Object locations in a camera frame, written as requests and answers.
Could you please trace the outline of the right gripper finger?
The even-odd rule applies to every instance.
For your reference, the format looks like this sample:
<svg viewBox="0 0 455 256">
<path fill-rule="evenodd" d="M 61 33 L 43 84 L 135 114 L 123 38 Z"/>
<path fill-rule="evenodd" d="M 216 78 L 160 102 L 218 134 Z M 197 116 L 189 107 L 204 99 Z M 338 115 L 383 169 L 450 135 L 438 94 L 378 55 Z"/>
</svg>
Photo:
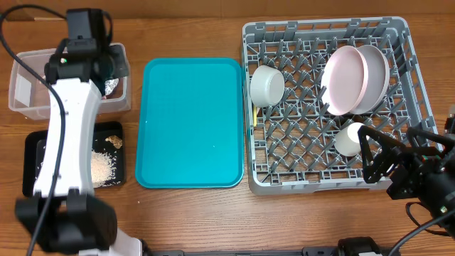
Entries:
<svg viewBox="0 0 455 256">
<path fill-rule="evenodd" d="M 360 151 L 363 162 L 363 178 L 366 183 L 376 183 L 395 165 L 395 149 L 405 149 L 406 146 L 392 137 L 368 126 L 358 130 Z M 368 140 L 372 139 L 380 145 L 380 152 L 373 156 Z"/>
<path fill-rule="evenodd" d="M 405 149 L 405 153 L 407 154 L 448 155 L 454 153 L 453 139 L 415 127 L 410 127 L 407 130 L 407 140 L 411 145 L 411 147 L 407 147 Z M 434 146 L 424 146 L 423 142 L 434 142 L 436 144 L 441 144 L 444 147 L 444 150 L 440 151 Z"/>
</svg>

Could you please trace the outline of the foil wrapper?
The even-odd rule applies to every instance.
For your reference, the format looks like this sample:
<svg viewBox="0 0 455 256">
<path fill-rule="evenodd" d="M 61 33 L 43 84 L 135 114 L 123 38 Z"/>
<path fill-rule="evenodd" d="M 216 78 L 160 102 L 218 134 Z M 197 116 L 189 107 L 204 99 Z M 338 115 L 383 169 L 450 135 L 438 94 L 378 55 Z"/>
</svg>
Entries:
<svg viewBox="0 0 455 256">
<path fill-rule="evenodd" d="M 105 95 L 102 97 L 102 99 L 106 100 L 107 98 L 113 96 L 114 91 L 116 90 L 118 84 L 119 84 L 118 78 L 105 81 Z"/>
</svg>

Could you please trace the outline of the white plastic cup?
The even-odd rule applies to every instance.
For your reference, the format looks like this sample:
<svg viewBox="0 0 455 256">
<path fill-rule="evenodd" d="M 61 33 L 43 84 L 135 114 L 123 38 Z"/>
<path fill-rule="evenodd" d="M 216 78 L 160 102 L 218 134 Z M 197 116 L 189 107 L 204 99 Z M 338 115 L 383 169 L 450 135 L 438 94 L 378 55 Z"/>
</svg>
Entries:
<svg viewBox="0 0 455 256">
<path fill-rule="evenodd" d="M 363 126 L 360 122 L 349 124 L 335 136 L 335 149 L 343 156 L 355 156 L 360 152 L 358 130 Z"/>
</svg>

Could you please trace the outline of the brown food scrap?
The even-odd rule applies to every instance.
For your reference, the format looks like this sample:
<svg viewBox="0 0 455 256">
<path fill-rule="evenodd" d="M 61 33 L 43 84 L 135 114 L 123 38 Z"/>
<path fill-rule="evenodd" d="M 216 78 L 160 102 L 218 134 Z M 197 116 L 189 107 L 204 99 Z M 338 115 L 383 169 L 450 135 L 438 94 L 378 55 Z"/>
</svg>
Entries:
<svg viewBox="0 0 455 256">
<path fill-rule="evenodd" d="M 110 142 L 114 148 L 121 149 L 123 145 L 123 141 L 117 135 L 112 135 L 105 138 L 106 142 Z"/>
</svg>

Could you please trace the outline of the grey plate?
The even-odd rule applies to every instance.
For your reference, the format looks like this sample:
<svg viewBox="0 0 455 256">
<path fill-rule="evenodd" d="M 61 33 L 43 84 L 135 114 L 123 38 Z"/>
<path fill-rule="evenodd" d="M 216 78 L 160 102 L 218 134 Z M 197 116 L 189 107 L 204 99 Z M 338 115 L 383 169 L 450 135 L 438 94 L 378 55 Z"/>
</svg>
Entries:
<svg viewBox="0 0 455 256">
<path fill-rule="evenodd" d="M 383 99 L 390 79 L 389 63 L 382 51 L 369 45 L 358 48 L 368 66 L 368 83 L 360 104 L 350 112 L 363 114 L 375 108 Z"/>
</svg>

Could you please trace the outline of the white pink-rimmed plate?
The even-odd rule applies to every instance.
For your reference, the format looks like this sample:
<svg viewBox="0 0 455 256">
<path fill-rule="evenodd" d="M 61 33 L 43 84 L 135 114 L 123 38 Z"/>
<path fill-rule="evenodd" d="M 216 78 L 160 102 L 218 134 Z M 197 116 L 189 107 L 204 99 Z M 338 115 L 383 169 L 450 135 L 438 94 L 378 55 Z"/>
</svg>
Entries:
<svg viewBox="0 0 455 256">
<path fill-rule="evenodd" d="M 365 95 L 368 65 L 364 55 L 353 46 L 343 46 L 328 59 L 321 78 L 322 102 L 327 111 L 340 116 L 354 110 Z"/>
</svg>

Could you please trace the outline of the yellow plastic spoon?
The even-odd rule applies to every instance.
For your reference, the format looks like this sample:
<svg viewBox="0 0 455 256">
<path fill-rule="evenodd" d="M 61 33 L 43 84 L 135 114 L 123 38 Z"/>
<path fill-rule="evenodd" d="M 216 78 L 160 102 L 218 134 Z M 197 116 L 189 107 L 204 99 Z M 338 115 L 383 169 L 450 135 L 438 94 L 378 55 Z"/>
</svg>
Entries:
<svg viewBox="0 0 455 256">
<path fill-rule="evenodd" d="M 257 107 L 253 106 L 253 127 L 257 126 L 257 113 L 258 113 Z"/>
</svg>

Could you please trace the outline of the grey bowl with rice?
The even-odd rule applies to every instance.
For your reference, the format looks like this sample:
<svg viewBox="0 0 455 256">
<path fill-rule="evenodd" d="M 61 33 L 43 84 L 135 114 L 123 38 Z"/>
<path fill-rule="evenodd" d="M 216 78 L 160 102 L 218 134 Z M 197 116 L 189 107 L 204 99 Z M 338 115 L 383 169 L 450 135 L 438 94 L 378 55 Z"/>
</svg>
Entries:
<svg viewBox="0 0 455 256">
<path fill-rule="evenodd" d="M 284 95 L 285 81 L 282 73 L 267 65 L 259 66 L 250 83 L 250 97 L 256 107 L 277 105 Z"/>
</svg>

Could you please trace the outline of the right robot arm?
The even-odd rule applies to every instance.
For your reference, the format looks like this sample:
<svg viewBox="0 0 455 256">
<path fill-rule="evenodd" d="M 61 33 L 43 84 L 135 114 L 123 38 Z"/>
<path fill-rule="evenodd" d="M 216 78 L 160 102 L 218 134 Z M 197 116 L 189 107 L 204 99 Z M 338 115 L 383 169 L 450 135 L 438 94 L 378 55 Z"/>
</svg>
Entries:
<svg viewBox="0 0 455 256">
<path fill-rule="evenodd" d="M 407 130 L 406 145 L 371 127 L 358 130 L 366 183 L 388 177 L 393 200 L 418 198 L 433 218 L 454 209 L 454 140 L 422 129 Z"/>
</svg>

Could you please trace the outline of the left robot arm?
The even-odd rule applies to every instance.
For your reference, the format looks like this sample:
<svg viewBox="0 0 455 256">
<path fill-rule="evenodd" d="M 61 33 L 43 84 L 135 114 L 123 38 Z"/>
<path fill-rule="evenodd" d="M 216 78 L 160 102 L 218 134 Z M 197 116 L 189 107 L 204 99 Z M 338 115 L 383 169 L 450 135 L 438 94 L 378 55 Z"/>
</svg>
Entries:
<svg viewBox="0 0 455 256">
<path fill-rule="evenodd" d="M 50 93 L 43 164 L 16 217 L 44 252 L 145 255 L 145 244 L 121 231 L 113 207 L 96 198 L 91 177 L 95 119 L 105 83 L 129 73 L 124 52 L 112 44 L 107 12 L 71 9 L 64 19 L 68 36 L 39 76 Z"/>
</svg>

